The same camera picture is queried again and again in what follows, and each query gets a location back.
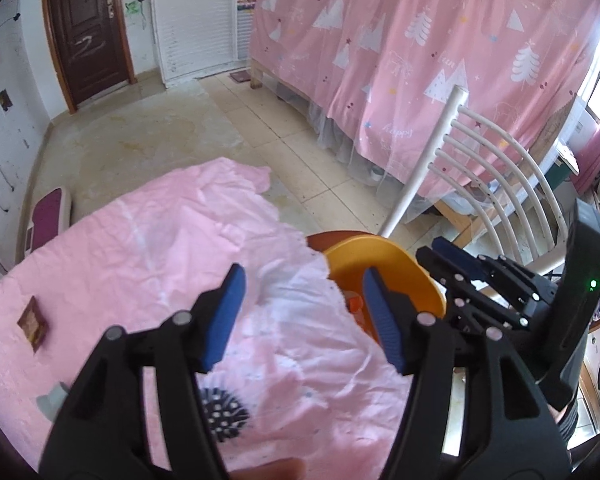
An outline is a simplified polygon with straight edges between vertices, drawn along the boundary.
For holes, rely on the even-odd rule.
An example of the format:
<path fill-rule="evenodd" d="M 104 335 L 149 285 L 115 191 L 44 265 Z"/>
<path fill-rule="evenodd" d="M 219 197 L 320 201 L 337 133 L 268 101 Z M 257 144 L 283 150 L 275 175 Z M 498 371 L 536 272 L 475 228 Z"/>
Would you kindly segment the pink tree pattern curtain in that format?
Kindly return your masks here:
<path fill-rule="evenodd" d="M 404 181 L 455 87 L 530 146 L 599 41 L 600 0 L 258 0 L 250 54 Z"/>

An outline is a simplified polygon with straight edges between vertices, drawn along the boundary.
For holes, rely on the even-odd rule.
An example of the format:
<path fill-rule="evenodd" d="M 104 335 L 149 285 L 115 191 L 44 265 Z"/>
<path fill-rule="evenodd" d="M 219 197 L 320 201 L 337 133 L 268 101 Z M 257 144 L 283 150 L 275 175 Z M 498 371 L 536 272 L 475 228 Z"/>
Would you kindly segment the white metal chair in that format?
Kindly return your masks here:
<path fill-rule="evenodd" d="M 539 164 L 511 134 L 470 110 L 454 86 L 378 234 L 388 238 L 416 197 L 442 213 L 466 248 L 486 236 L 491 249 L 547 274 L 566 258 L 568 226 Z"/>

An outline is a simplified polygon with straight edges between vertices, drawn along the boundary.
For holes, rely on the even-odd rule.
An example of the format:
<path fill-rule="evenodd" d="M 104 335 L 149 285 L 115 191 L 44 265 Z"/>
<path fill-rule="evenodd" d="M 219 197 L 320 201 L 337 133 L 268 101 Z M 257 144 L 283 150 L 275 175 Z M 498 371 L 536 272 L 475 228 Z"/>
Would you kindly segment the dark brown wooden door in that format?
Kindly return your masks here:
<path fill-rule="evenodd" d="M 74 113 L 119 84 L 135 84 L 122 0 L 42 0 L 50 55 Z"/>

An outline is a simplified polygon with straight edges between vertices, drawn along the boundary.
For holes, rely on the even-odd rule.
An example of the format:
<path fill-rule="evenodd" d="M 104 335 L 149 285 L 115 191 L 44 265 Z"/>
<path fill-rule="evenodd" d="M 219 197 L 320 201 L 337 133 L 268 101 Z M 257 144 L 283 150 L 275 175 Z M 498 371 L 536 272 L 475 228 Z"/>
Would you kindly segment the small brown wrapper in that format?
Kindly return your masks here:
<path fill-rule="evenodd" d="M 29 299 L 17 325 L 21 328 L 33 352 L 38 352 L 46 337 L 48 324 L 35 297 Z"/>

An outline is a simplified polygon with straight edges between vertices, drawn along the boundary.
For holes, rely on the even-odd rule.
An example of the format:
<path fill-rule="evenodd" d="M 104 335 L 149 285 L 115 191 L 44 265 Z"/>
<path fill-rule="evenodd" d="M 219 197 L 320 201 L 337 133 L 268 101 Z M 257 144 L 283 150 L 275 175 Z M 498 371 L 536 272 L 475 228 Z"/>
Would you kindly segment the orange trash bin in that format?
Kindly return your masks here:
<path fill-rule="evenodd" d="M 309 235 L 309 248 L 321 252 L 329 278 L 346 298 L 346 306 L 358 326 L 378 342 L 363 294 L 363 275 L 375 268 L 388 289 L 411 299 L 418 312 L 443 318 L 445 299 L 436 282 L 404 249 L 391 240 L 362 231 L 328 231 Z"/>

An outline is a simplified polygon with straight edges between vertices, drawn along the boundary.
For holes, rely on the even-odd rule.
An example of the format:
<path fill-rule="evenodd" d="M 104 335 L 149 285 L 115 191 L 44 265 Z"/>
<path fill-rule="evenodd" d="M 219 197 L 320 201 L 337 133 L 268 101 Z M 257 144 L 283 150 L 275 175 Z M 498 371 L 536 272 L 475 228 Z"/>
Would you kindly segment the pink bed sheet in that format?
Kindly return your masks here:
<path fill-rule="evenodd" d="M 265 199 L 270 174 L 226 158 L 125 194 L 32 252 L 0 281 L 0 426 L 31 466 L 50 421 L 35 403 L 70 385 L 102 333 L 150 330 L 222 283 L 247 290 L 226 353 L 200 384 L 243 406 L 222 441 L 230 469 L 300 457 L 310 479 L 375 479 L 411 382 L 355 323 L 327 261 Z M 20 315 L 48 324 L 34 353 Z"/>

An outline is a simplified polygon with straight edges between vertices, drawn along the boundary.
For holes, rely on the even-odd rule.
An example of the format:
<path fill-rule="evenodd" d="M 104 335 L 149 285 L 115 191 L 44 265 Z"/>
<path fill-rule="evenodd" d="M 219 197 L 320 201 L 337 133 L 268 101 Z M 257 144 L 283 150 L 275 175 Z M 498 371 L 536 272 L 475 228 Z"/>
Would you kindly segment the grey plastic piece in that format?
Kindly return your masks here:
<path fill-rule="evenodd" d="M 55 421 L 62 408 L 62 404 L 67 399 L 69 391 L 70 387 L 68 385 L 64 382 L 58 382 L 48 393 L 41 394 L 35 398 L 36 406 L 47 420 L 50 422 Z"/>

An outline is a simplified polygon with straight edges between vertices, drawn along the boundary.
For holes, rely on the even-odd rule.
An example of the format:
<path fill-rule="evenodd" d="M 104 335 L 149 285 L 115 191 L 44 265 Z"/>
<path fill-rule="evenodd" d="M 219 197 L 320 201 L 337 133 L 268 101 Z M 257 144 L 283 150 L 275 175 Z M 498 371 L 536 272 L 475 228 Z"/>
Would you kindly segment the white louvered wardrobe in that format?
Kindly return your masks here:
<path fill-rule="evenodd" d="M 239 65 L 237 0 L 151 0 L 151 10 L 166 86 Z"/>

